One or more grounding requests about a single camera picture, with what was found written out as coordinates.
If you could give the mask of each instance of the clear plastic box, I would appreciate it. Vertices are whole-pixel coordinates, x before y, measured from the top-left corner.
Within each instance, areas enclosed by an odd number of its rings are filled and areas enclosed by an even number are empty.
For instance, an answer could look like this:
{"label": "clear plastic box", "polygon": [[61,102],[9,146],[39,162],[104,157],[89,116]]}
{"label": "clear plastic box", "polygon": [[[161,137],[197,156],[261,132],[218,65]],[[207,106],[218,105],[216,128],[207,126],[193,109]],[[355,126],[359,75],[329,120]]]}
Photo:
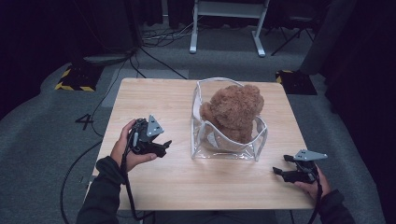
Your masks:
{"label": "clear plastic box", "polygon": [[264,120],[257,116],[253,122],[252,140],[237,143],[222,134],[210,121],[202,120],[200,107],[209,102],[221,88],[243,84],[225,77],[212,77],[197,82],[192,98],[191,115],[191,158],[214,158],[258,161],[267,139],[268,128]]}

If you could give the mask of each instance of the wooden table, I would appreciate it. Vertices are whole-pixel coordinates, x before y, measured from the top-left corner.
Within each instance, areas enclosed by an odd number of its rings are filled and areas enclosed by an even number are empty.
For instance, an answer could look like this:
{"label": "wooden table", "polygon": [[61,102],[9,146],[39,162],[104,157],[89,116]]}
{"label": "wooden table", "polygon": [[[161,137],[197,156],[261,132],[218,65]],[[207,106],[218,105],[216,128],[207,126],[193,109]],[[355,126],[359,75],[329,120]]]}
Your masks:
{"label": "wooden table", "polygon": [[[250,82],[265,100],[268,138],[259,161],[192,159],[191,106],[196,80],[125,78],[98,160],[110,155],[122,127],[149,114],[164,128],[154,142],[172,140],[163,158],[136,166],[129,178],[137,210],[305,209],[313,201],[272,167],[295,170],[283,155],[306,148],[287,96],[277,83]],[[120,209],[129,209],[121,187]]]}

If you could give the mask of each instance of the teddy bear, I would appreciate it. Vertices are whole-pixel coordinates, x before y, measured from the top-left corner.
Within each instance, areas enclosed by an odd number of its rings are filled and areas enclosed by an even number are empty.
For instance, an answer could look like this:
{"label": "teddy bear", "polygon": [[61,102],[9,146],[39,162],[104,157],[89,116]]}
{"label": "teddy bear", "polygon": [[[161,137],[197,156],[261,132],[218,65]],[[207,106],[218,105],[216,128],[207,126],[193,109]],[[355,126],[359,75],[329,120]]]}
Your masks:
{"label": "teddy bear", "polygon": [[218,90],[202,103],[200,115],[229,139],[246,144],[252,139],[253,120],[260,115],[264,98],[254,85],[232,85]]}

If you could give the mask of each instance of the cable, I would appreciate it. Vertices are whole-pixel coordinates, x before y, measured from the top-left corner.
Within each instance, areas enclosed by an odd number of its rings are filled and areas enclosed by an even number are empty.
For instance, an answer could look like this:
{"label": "cable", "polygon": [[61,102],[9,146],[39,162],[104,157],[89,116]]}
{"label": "cable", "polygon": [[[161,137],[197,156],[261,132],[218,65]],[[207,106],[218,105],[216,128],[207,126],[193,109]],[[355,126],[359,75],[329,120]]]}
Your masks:
{"label": "cable", "polygon": [[[192,32],[186,33],[186,34],[184,34],[184,35],[183,35],[182,33],[185,32],[186,30],[191,30],[191,29],[192,29],[192,26],[193,26],[193,22],[190,23],[189,25],[187,25],[186,27],[184,27],[183,29],[179,30],[179,31],[174,31],[174,32],[169,33],[169,34],[166,34],[166,35],[164,35],[164,33],[165,33],[168,29],[165,29],[161,35],[157,35],[156,31],[150,31],[150,32],[154,32],[155,35],[152,35],[152,36],[149,35],[148,37],[144,37],[143,40],[158,39],[158,40],[157,40],[157,44],[145,43],[143,46],[144,46],[144,47],[147,47],[147,48],[155,48],[155,47],[165,47],[165,46],[168,46],[168,45],[172,44],[175,40],[179,40],[179,39],[183,38],[183,37],[186,36],[186,35],[191,35]],[[164,40],[169,40],[170,42],[167,43],[167,44],[164,44],[164,45],[160,45],[160,43],[162,43]]]}
{"label": "cable", "polygon": [[290,218],[291,218],[291,224],[295,224],[294,222],[294,216],[293,216],[293,211],[289,210],[290,213]]}
{"label": "cable", "polygon": [[[95,115],[96,110],[98,109],[99,105],[106,99],[106,97],[107,97],[108,94],[110,93],[111,89],[113,88],[114,83],[116,83],[117,79],[119,78],[120,71],[121,71],[122,67],[125,65],[126,61],[128,61],[128,58],[125,59],[125,60],[123,61],[122,66],[120,67],[119,72],[117,73],[117,76],[116,76],[116,78],[114,79],[113,83],[111,83],[110,88],[108,88],[108,91],[107,91],[106,95],[102,98],[102,100],[99,102],[99,104],[98,104],[98,105],[96,106],[96,108],[93,110],[93,112],[92,112],[92,120],[93,120],[93,116]],[[95,128],[93,127],[93,122],[91,123],[91,127],[92,127],[93,131],[94,131],[97,135],[103,137],[102,134],[98,133],[98,132],[95,130]]]}
{"label": "cable", "polygon": [[134,56],[134,59],[136,60],[136,62],[137,62],[137,69],[139,69],[139,67],[140,67],[140,62],[139,62],[139,60],[137,60],[137,53],[136,53],[136,55]]}
{"label": "cable", "polygon": [[169,69],[171,69],[172,71],[174,71],[176,74],[178,74],[180,77],[183,77],[184,79],[187,79],[186,77],[184,77],[183,75],[181,75],[178,71],[176,71],[175,69],[173,69],[172,67],[170,67],[168,64],[161,62],[160,60],[154,58],[153,56],[151,56],[147,51],[145,51],[143,48],[141,48],[143,50],[143,52],[145,52],[150,58],[154,59],[155,61],[165,65],[166,67],[168,67]]}
{"label": "cable", "polygon": [[132,68],[137,72],[137,74],[140,74],[140,76],[142,76],[143,78],[147,78],[145,75],[143,75],[137,68],[134,67],[134,65],[132,64],[132,60],[131,58],[129,58],[129,63],[131,64]]}
{"label": "cable", "polygon": [[308,224],[312,224],[312,223],[314,222],[315,217],[317,216],[317,214],[318,214],[318,212],[319,212],[319,208],[320,208],[320,199],[321,199],[321,195],[322,195],[322,193],[323,193],[323,188],[322,188],[322,186],[321,186],[321,184],[320,184],[319,175],[315,175],[312,171],[310,172],[310,174],[311,174],[312,176],[314,176],[315,179],[317,180],[317,183],[318,183],[318,194],[317,194],[317,202],[316,202],[316,204],[315,204],[315,209],[314,209],[314,212],[312,213],[311,218],[310,218],[309,221],[308,221]]}
{"label": "cable", "polygon": [[66,173],[66,176],[64,177],[64,182],[62,183],[62,187],[61,187],[61,196],[60,196],[60,206],[61,206],[61,213],[62,213],[62,218],[64,219],[64,223],[68,224],[69,221],[67,220],[66,217],[66,213],[64,212],[64,186],[66,185],[66,181],[67,181],[67,177],[69,177],[70,172],[73,170],[73,167],[77,164],[77,162],[83,157],[85,156],[85,154],[87,154],[89,151],[91,151],[93,148],[97,147],[99,144],[102,143],[102,140],[100,140],[98,143],[96,143],[95,145],[93,145],[92,147],[88,148],[87,150],[85,150],[74,162],[73,164],[70,166],[69,170]]}
{"label": "cable", "polygon": [[136,132],[136,130],[139,127],[137,125],[135,125],[132,129],[131,129],[131,134],[129,135],[124,153],[122,154],[122,160],[121,160],[121,166],[120,166],[120,170],[121,170],[121,174],[124,177],[125,180],[125,188],[126,191],[128,193],[128,198],[129,198],[129,203],[131,205],[131,213],[132,216],[134,217],[134,220],[139,221],[139,220],[143,220],[146,217],[152,216],[154,213],[150,212],[148,214],[143,215],[142,217],[138,217],[137,213],[136,213],[136,209],[134,207],[134,196],[132,195],[131,192],[131,183],[129,182],[129,177],[128,177],[128,171],[126,170],[127,164],[126,164],[126,157],[128,156],[128,153],[131,152],[131,149],[129,149],[129,145],[131,143],[131,140],[134,137],[134,132]]}

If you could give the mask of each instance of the human hand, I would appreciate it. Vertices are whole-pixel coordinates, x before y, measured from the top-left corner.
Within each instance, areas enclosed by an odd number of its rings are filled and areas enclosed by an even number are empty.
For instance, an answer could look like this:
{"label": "human hand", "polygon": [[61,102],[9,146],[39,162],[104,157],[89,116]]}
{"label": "human hand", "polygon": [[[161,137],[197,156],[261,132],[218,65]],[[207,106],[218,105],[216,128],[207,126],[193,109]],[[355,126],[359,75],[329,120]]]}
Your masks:
{"label": "human hand", "polygon": [[[125,151],[126,145],[128,143],[128,133],[134,126],[136,120],[133,119],[131,120],[127,125],[125,125],[122,128],[120,138],[116,142],[116,144],[113,147],[113,150],[111,150],[110,157],[119,165],[121,165],[122,161],[122,154]],[[132,151],[128,153],[126,157],[126,170],[127,172],[130,172],[137,164],[146,162],[146,161],[153,161],[157,158],[157,155],[155,153],[148,153],[145,155],[136,155]]]}
{"label": "human hand", "polygon": [[[323,198],[326,194],[330,193],[332,189],[330,187],[329,181],[327,180],[326,176],[321,172],[319,168],[318,168],[318,174],[319,174],[320,185],[322,186],[322,190],[323,190],[321,197]],[[315,181],[312,184],[296,181],[294,182],[294,185],[302,189],[307,194],[309,194],[309,196],[311,196],[311,198],[313,198],[314,200],[317,199],[317,195],[318,195],[317,181]]]}

